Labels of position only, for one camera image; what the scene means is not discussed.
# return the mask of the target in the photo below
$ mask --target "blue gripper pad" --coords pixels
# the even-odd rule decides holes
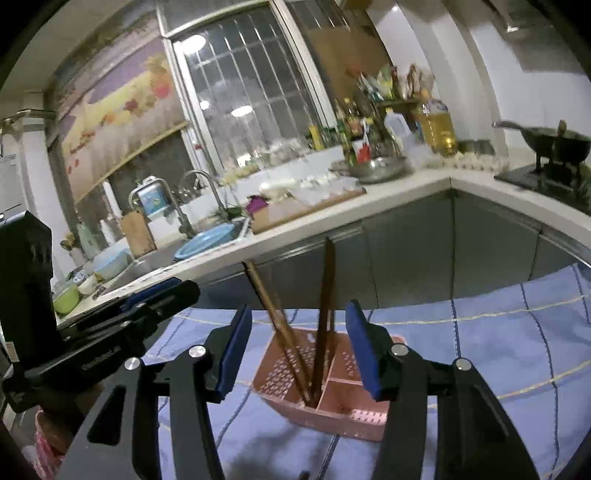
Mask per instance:
[[[365,319],[357,300],[345,309],[345,324],[363,386],[376,401],[382,400],[380,359],[393,344],[388,331],[380,325],[372,325]]]
[[[151,296],[156,295],[157,293],[160,293],[164,290],[167,290],[168,288],[175,287],[180,283],[181,280],[179,280],[178,278],[167,278],[166,280],[157,283],[156,285],[152,285],[151,287],[148,287],[145,290],[130,295],[127,298],[127,300],[125,300],[125,303],[121,306],[121,313],[127,312],[138,303],[146,301],[146,299],[150,298]]]
[[[219,364],[219,377],[216,391],[225,397],[234,388],[234,382],[238,375],[238,369],[242,362],[242,356],[252,331],[252,311],[249,307],[243,307],[236,312],[229,327],[232,329],[231,337],[222,354]]]

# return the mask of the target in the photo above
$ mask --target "blue checkered tablecloth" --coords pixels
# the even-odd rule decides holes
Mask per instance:
[[[501,398],[542,478],[569,461],[591,427],[591,273],[575,264],[524,284],[472,298],[367,311],[371,322],[406,338],[425,359],[469,358]],[[147,352],[146,363],[175,358],[228,324],[234,310],[187,309]],[[313,327],[317,310],[289,310],[294,326]],[[301,471],[325,480],[371,477],[379,444],[291,424],[250,386],[273,330],[266,312],[254,325],[238,380],[210,404],[212,429],[228,480],[296,480]],[[344,312],[336,327],[345,330]],[[434,475],[437,410],[429,408],[423,478]],[[173,480],[168,401],[160,401],[163,478]]]

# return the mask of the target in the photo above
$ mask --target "cooking oil bottle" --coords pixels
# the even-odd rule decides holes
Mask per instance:
[[[445,103],[431,98],[428,90],[421,90],[421,102],[414,116],[421,128],[425,143],[434,151],[444,157],[451,157],[457,153],[452,117]]]

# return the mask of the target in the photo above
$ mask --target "window frame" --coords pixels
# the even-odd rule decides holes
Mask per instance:
[[[181,27],[171,31],[167,31],[166,29],[161,0],[157,0],[156,13],[158,25],[160,26],[168,62],[172,66],[173,78],[177,84],[179,97],[181,98],[181,102],[184,103],[184,108],[186,108],[186,117],[189,118],[199,142],[205,147],[209,170],[214,175],[223,175],[226,169],[222,164],[213,140],[213,135],[210,132],[205,115],[199,105],[189,64],[182,52],[181,39],[186,37],[192,30],[198,30],[208,24],[219,22],[224,17],[236,15],[257,7],[269,7],[272,15],[275,17],[289,49],[289,52],[286,53],[291,53],[295,60],[295,64],[303,77],[304,87],[312,101],[312,107],[316,111],[320,124],[325,127],[336,126],[335,113],[318,68],[284,0],[246,0],[245,2],[230,5],[200,18],[190,20]]]

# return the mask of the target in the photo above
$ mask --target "chopsticks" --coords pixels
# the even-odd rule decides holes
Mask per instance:
[[[334,243],[327,238],[324,242],[324,272],[320,289],[320,312],[318,313],[318,332],[316,334],[316,353],[312,370],[312,407],[317,407],[322,396],[324,360],[329,331],[335,330],[335,311],[331,309],[335,286],[336,252]]]
[[[308,370],[300,351],[297,349],[296,338],[291,327],[287,323],[285,312],[281,309],[278,310],[273,305],[271,297],[269,296],[252,260],[247,260],[246,262],[243,262],[242,265],[244,266],[248,280],[251,282],[262,305],[269,313],[269,318],[271,319],[271,323],[273,324],[273,328],[277,335],[277,341],[279,342],[281,350],[283,350],[285,361],[287,362],[287,366],[295,380],[295,386],[301,397],[304,399],[304,404],[309,406],[312,403],[312,394],[310,391]],[[293,353],[295,365],[292,363],[289,351]]]

